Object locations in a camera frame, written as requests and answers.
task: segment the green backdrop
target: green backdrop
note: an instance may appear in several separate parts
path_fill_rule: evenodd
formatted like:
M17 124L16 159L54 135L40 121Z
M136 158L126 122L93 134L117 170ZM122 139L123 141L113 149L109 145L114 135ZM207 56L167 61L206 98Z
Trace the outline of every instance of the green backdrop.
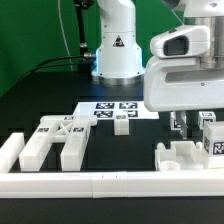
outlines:
M137 11L137 42L144 65L151 57L149 42L180 23L160 0L133 0ZM48 58L66 56L58 17L58 0L0 0L0 95L18 78ZM79 53L73 0L61 0L62 17L71 54ZM91 52L100 45L98 5L84 11Z

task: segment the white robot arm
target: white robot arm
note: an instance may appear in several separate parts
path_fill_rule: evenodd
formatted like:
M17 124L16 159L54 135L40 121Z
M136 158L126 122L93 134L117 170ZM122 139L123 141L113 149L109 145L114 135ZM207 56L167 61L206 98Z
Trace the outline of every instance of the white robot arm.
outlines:
M146 108L178 114L224 108L224 0L163 2L184 10L184 25L151 41L154 57L145 73Z
M102 43L97 50L95 81L112 85L141 80L142 51L136 43L135 5L131 0L98 0Z

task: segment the white 3d printed block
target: white 3d printed block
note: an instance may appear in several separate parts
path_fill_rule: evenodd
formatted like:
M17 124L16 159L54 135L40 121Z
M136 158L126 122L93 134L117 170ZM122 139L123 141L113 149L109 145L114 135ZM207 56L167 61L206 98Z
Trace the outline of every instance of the white 3d printed block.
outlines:
M205 122L215 122L216 115L213 111L200 111L198 115L198 126L200 130L204 129Z
M187 117L183 117L185 123L187 122ZM172 131L180 131L181 130L181 125L180 123L177 121L175 113L174 112L170 112L170 128Z
M99 173L93 177L93 198L127 196L127 172Z
M155 166L158 171L202 170L204 152L202 144L192 141L171 142L167 150L162 143L155 151Z
M25 146L23 133L13 133L0 149L0 173L8 173Z
M19 155L22 171L39 171L52 144L65 143L61 153L63 171L80 170L88 142L90 127L97 117L46 116Z
M203 134L205 169L224 168L224 122L206 122Z
M129 119L126 112L116 113L114 118L114 134L129 135Z

